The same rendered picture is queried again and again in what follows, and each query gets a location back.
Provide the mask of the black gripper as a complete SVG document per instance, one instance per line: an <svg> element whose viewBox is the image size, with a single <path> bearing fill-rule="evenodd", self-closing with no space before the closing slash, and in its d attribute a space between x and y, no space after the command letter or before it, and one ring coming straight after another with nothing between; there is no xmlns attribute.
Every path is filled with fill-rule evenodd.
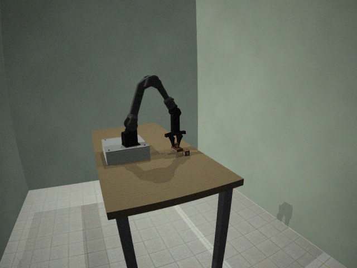
<svg viewBox="0 0 357 268"><path fill-rule="evenodd" d="M169 137L169 139L171 141L171 144L172 144L172 147L175 147L175 137L174 136L176 136L177 142L180 145L181 139L183 137L182 134L186 134L186 131L180 131L180 126L178 126L178 127L172 127L171 126L171 132L166 133L165 137Z"/></svg>

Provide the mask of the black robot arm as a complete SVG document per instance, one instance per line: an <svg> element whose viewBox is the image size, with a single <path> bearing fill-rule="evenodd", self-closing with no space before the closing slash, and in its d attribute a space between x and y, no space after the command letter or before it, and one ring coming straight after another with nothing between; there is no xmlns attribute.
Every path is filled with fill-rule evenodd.
<svg viewBox="0 0 357 268"><path fill-rule="evenodd" d="M171 126L172 127L180 126L181 111L173 101L174 99L168 96L158 76L156 75L145 76L137 84L131 109L129 111L129 114L127 115L127 118L124 121L124 126L126 128L125 131L121 133L121 137L122 137L122 145L126 148L141 145L140 143L138 143L138 136L137 136L138 112L141 105L144 90L149 87L156 88L164 98L163 101L164 104L168 109L170 109L170 111L168 110L168 112L171 115Z"/></svg>

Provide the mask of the orange rectangular tray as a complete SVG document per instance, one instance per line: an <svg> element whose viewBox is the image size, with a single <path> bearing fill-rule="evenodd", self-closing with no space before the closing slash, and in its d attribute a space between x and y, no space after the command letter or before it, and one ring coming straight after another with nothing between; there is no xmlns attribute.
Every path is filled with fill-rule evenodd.
<svg viewBox="0 0 357 268"><path fill-rule="evenodd" d="M174 148L174 147L171 146L171 149L173 149L173 150L176 151L176 152L183 151L183 148L182 148L182 147Z"/></svg>

